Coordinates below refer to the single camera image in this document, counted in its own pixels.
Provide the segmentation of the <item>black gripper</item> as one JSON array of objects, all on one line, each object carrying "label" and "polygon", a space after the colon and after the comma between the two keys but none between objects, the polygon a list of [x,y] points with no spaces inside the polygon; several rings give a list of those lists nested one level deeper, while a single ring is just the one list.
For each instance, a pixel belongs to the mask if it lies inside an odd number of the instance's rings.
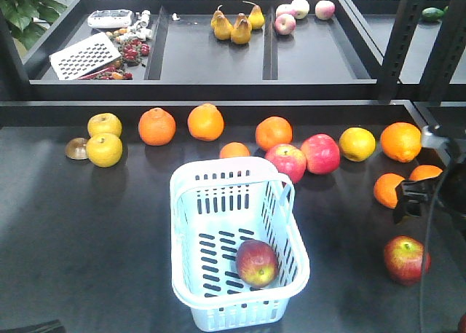
[{"label": "black gripper", "polygon": [[440,198],[434,197],[439,182],[439,178],[416,181],[402,180],[395,188],[397,203],[392,212],[393,222],[400,224],[408,217],[420,218],[422,216],[422,205],[433,205],[442,208],[443,204]]}]

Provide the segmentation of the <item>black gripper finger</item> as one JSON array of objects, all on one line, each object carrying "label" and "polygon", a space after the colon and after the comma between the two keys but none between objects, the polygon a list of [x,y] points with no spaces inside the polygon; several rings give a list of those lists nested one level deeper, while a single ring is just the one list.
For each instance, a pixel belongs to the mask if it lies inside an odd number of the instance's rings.
[{"label": "black gripper finger", "polygon": [[30,326],[1,329],[1,333],[65,333],[66,329],[59,320],[48,321]]}]

